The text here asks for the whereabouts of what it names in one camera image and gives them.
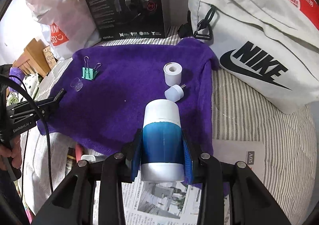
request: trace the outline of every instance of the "purple cloth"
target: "purple cloth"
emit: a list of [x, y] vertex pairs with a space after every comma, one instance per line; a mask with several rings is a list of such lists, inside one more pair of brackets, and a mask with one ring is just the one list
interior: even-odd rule
[[[20, 78], [22, 81], [23, 81], [24, 77], [26, 76], [21, 69], [15, 68], [15, 67], [10, 68], [9, 75], [16, 76], [16, 77]], [[10, 79], [13, 80], [14, 82], [16, 82], [18, 85], [21, 85], [21, 82], [18, 79], [16, 79], [16, 78], [10, 78]], [[9, 91], [13, 92], [13, 93], [17, 93], [16, 90], [14, 90], [10, 87], [9, 87]]]
[[[82, 79], [83, 87], [76, 92], [70, 83], [82, 76], [84, 56], [90, 58], [89, 67], [98, 62], [102, 66], [95, 80]], [[165, 98], [169, 87], [163, 67], [167, 62], [181, 64], [182, 84], [187, 85], [184, 98], [177, 102], [181, 127], [202, 150], [213, 154], [211, 69], [218, 69], [219, 64], [212, 50], [193, 38], [185, 38], [176, 46], [123, 45], [77, 51], [51, 90], [50, 96], [61, 88], [67, 93], [49, 119], [50, 132], [67, 135], [105, 155], [120, 151], [143, 127], [147, 103]], [[44, 135], [40, 121], [38, 128]]]

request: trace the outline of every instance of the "black buckle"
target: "black buckle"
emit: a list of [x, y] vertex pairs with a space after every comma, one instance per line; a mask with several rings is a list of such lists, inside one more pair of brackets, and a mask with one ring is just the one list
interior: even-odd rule
[[[205, 28], [208, 28], [209, 34], [198, 33], [200, 30], [203, 30]], [[199, 40], [206, 40], [206, 41], [210, 41], [213, 38], [213, 30], [208, 20], [203, 19], [197, 24], [197, 29], [194, 32], [194, 38]]]

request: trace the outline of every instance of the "nike swoosh logo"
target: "nike swoosh logo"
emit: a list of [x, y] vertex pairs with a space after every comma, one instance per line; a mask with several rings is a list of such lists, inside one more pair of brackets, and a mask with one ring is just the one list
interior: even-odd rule
[[223, 54], [220, 58], [220, 63], [221, 65], [225, 68], [225, 69], [228, 69], [229, 71], [233, 71], [233, 72], [236, 72], [238, 74], [242, 74], [242, 75], [245, 75], [245, 76], [248, 76], [248, 77], [251, 77], [251, 78], [255, 78], [255, 79], [258, 79], [258, 80], [261, 80], [261, 81], [264, 81], [264, 82], [267, 82], [267, 83], [270, 83], [272, 85], [277, 85], [277, 86], [280, 86], [282, 88], [286, 88], [288, 90], [291, 90], [283, 85], [280, 85], [276, 82], [274, 82], [273, 80], [270, 80], [262, 75], [259, 75], [255, 72], [252, 72], [252, 71], [249, 71], [248, 69], [245, 69], [245, 68], [242, 68], [242, 67], [239, 67], [237, 66], [236, 64], [234, 64], [230, 58], [231, 54], [235, 51], [235, 49], [233, 50], [230, 50], [229, 52], [226, 52], [225, 54]]

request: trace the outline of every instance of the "metal screw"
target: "metal screw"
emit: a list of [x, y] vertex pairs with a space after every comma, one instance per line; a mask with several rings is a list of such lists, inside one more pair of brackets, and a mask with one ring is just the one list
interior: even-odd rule
[[243, 162], [243, 161], [239, 161], [239, 162], [237, 162], [237, 166], [238, 166], [239, 168], [245, 168], [245, 167], [246, 167], [246, 163]]
[[124, 155], [123, 155], [122, 152], [118, 152], [118, 153], [115, 153], [115, 154], [114, 154], [114, 157], [115, 157], [116, 159], [121, 159], [122, 157], [124, 157]]
[[85, 167], [87, 165], [87, 162], [85, 161], [85, 160], [80, 160], [79, 162], [78, 162], [78, 166], [79, 167]]
[[202, 154], [200, 155], [200, 157], [201, 157], [202, 159], [209, 159], [209, 158], [211, 157], [211, 155], [209, 155], [208, 153], [202, 153]]

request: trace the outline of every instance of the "black headphone box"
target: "black headphone box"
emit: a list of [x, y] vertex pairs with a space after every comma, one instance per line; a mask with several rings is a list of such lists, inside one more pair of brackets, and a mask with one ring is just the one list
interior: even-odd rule
[[86, 0], [102, 40], [166, 38], [169, 0]]

